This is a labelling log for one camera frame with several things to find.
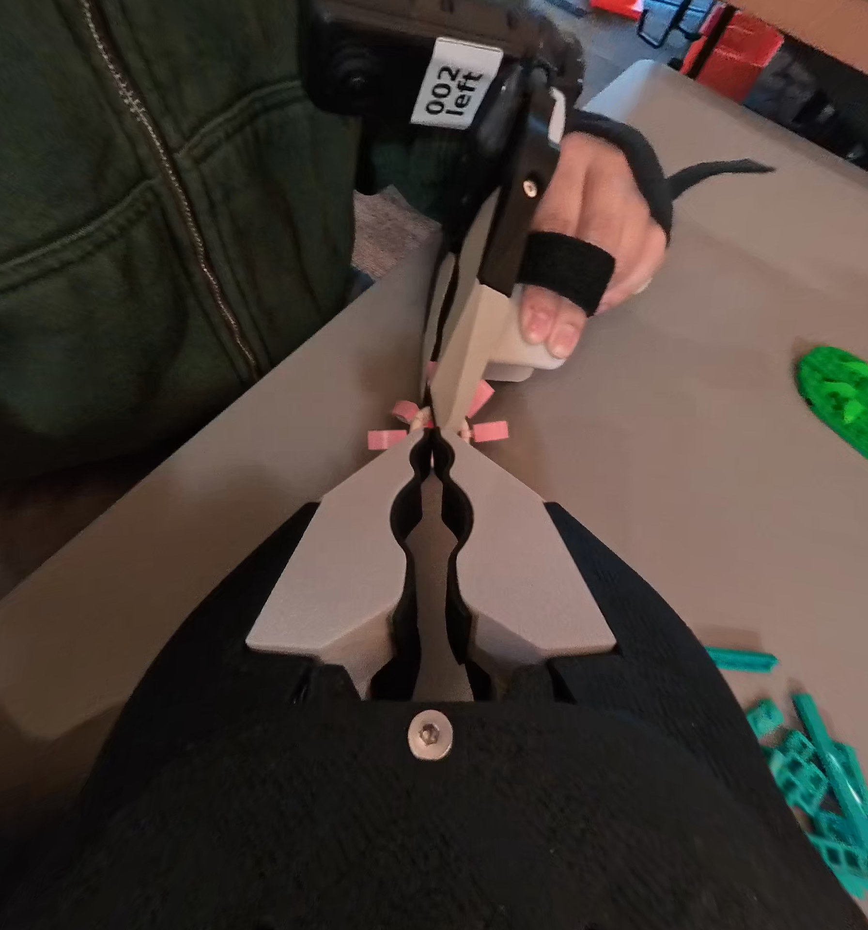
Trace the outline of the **cardboard box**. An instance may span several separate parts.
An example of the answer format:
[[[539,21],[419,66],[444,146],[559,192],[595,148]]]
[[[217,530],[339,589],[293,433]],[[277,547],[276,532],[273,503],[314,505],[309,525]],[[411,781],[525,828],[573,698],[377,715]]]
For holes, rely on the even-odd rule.
[[[868,75],[868,1],[731,1],[730,4]]]

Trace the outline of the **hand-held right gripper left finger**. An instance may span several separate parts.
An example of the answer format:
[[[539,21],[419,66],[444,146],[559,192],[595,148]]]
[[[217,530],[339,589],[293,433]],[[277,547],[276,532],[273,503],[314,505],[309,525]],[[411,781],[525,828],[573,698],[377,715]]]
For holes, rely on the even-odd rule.
[[[419,430],[318,503],[246,638],[259,653],[347,670],[362,698],[417,685],[417,584],[405,542],[422,516],[430,431]]]

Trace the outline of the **person's green zip hoodie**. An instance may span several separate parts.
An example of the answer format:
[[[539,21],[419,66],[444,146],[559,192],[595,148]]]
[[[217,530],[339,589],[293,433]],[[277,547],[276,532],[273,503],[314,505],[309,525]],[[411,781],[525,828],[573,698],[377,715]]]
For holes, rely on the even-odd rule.
[[[298,3],[0,2],[0,482],[182,441],[345,306],[365,128]]]

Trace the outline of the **pink lego flower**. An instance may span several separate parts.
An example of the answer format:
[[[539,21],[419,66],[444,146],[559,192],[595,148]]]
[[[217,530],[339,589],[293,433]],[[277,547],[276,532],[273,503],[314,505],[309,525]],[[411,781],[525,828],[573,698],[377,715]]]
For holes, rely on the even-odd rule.
[[[471,406],[461,425],[459,437],[466,443],[481,445],[504,441],[510,437],[510,427],[505,420],[480,421],[476,417],[493,397],[494,388],[481,380],[473,394]],[[423,428],[433,427],[430,406],[421,407],[407,400],[398,401],[392,410],[392,416],[403,425],[402,428],[370,430],[367,434],[367,447],[370,451],[386,451],[405,439],[408,434]]]

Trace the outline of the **person's left hand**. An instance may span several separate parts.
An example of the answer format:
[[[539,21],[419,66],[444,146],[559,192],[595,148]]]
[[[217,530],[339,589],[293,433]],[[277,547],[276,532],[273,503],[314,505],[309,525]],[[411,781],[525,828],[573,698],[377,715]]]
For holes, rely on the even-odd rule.
[[[570,132],[561,140],[558,164],[532,227],[580,239],[613,257],[614,274],[599,312],[612,310],[645,289],[666,255],[666,235],[653,220],[624,154],[581,132]],[[587,321],[566,298],[539,286],[522,288],[522,338],[543,345],[552,357],[571,356]]]

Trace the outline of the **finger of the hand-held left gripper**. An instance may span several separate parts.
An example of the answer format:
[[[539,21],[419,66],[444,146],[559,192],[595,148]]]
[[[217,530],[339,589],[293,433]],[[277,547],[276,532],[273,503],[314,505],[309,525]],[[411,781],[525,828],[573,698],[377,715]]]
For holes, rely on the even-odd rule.
[[[440,245],[428,292],[424,332],[421,342],[421,395],[428,391],[428,364],[436,354],[440,315],[452,278],[452,252]]]
[[[443,434],[461,432],[510,312],[510,296],[480,280],[499,193],[494,191],[481,206],[454,262],[455,286],[429,382],[432,417]]]

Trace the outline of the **pile of teal lego pieces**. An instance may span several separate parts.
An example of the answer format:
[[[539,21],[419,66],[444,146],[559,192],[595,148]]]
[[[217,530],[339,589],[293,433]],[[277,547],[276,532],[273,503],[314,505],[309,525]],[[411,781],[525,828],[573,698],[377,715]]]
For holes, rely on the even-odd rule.
[[[772,784],[840,886],[868,909],[868,669],[800,635],[707,634]]]

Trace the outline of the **red plastic crate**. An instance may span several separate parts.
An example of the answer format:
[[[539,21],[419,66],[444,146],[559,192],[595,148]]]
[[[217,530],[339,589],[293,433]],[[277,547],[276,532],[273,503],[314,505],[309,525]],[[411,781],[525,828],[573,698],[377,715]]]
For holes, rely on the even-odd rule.
[[[743,104],[784,41],[769,23],[717,2],[698,28],[680,74]]]

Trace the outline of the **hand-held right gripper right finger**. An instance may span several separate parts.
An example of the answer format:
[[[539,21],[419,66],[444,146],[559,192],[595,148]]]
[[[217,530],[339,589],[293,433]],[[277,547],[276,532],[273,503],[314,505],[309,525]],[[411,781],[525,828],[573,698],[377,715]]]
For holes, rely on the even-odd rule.
[[[458,435],[432,434],[441,518],[456,539],[445,617],[475,687],[558,657],[611,653],[616,639],[544,499]]]

